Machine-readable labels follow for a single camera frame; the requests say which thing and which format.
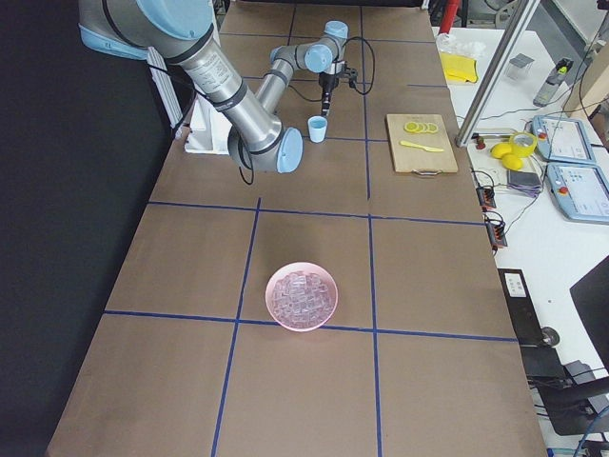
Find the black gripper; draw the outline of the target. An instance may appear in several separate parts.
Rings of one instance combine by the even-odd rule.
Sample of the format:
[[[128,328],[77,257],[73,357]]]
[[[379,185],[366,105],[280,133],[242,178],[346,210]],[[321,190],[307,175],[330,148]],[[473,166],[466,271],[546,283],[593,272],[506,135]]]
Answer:
[[[329,94],[338,87],[340,77],[336,73],[321,72],[319,74],[318,83],[323,94],[321,115],[327,116],[329,113]]]

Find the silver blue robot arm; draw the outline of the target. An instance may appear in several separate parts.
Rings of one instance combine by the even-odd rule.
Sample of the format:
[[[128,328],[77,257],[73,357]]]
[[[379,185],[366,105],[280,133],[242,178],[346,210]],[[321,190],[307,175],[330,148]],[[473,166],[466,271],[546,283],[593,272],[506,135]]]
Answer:
[[[347,24],[329,21],[318,41],[272,51],[271,68],[252,92],[213,37],[214,10],[207,1],[81,1],[78,7],[88,48],[134,60],[154,48],[166,63],[181,67],[230,122],[227,147],[238,166],[290,173],[300,165],[303,136],[286,127],[275,109],[295,71],[338,75]]]

